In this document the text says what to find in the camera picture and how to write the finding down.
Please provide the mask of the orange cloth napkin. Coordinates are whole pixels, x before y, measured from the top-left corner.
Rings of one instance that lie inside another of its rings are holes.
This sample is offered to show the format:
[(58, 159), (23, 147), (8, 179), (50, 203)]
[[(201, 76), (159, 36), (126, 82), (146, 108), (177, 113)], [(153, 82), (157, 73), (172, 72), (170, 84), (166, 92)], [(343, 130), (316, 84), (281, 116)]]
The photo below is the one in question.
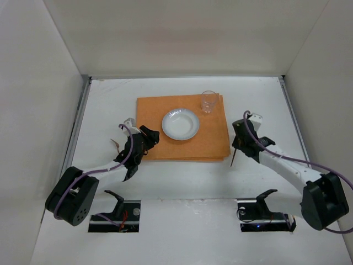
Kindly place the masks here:
[[(183, 108), (196, 114), (200, 127), (188, 140), (173, 140), (162, 129), (162, 120), (170, 111)], [(145, 160), (222, 161), (231, 154), (223, 96), (211, 113), (201, 109), (201, 96), (165, 96), (137, 99), (137, 126), (159, 131), (159, 143), (148, 151)]]

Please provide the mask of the white paper plate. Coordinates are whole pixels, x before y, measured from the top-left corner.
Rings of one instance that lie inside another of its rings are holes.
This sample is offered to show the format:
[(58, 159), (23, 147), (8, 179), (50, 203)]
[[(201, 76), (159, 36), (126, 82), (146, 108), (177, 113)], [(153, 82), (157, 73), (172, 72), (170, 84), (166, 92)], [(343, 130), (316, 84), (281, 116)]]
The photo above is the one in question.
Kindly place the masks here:
[(197, 115), (183, 108), (166, 113), (162, 120), (162, 130), (171, 139), (185, 141), (193, 138), (200, 127)]

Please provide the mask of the clear plastic cup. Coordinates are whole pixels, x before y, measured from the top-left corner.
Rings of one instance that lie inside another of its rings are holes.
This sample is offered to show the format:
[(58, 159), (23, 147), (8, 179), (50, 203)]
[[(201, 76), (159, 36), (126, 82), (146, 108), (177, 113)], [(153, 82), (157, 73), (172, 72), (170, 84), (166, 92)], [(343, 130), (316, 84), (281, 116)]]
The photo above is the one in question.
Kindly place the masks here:
[(201, 94), (201, 108), (205, 113), (211, 113), (218, 101), (217, 93), (204, 91)]

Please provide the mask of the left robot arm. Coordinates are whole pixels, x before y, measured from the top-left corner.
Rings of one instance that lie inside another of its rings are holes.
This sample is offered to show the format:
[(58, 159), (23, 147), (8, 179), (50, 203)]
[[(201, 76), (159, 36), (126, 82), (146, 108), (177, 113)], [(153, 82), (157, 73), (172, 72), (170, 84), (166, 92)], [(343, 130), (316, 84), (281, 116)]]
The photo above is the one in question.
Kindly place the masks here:
[(124, 149), (113, 161), (92, 169), (83, 170), (71, 166), (64, 171), (45, 202), (45, 209), (53, 213), (55, 219), (77, 226), (89, 214), (101, 215), (92, 210), (95, 195), (100, 189), (116, 199), (115, 204), (108, 202), (106, 209), (116, 217), (120, 215), (118, 204), (123, 202), (123, 198), (106, 188), (133, 177), (143, 157), (159, 143), (159, 131), (144, 125), (137, 128), (129, 119), (120, 124), (119, 128), (127, 140)]

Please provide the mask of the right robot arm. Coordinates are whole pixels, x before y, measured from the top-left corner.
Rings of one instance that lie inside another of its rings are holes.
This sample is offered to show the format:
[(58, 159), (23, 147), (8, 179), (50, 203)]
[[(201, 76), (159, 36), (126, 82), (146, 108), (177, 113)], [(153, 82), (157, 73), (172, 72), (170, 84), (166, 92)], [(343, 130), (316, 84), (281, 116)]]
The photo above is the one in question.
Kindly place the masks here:
[(260, 125), (256, 115), (233, 122), (236, 135), (232, 147), (287, 180), (299, 194), (292, 196), (268, 189), (254, 202), (238, 204), (240, 220), (253, 222), (278, 216), (291, 229), (294, 220), (289, 217), (297, 216), (311, 228), (321, 231), (347, 215), (350, 209), (342, 185), (347, 179), (332, 169), (321, 173), (308, 168), (309, 162), (288, 156), (275, 141), (257, 135)]

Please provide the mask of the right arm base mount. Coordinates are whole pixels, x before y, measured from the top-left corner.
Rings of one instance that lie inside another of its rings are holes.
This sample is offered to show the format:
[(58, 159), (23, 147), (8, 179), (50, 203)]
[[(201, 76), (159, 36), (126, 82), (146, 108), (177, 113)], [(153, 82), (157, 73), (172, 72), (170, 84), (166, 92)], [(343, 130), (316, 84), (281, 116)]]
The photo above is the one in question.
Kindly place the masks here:
[(272, 193), (277, 193), (277, 189), (269, 189), (256, 198), (237, 200), (241, 232), (294, 232), (296, 219), (292, 215), (269, 210), (265, 199)]

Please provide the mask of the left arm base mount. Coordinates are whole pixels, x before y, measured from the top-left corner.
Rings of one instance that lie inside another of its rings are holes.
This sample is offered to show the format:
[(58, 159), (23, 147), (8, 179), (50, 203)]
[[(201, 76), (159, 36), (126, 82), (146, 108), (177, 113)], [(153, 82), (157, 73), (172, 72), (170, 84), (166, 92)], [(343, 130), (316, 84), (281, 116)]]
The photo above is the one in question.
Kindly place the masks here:
[(126, 200), (110, 190), (105, 190), (95, 197), (89, 213), (89, 233), (139, 232), (140, 200)]

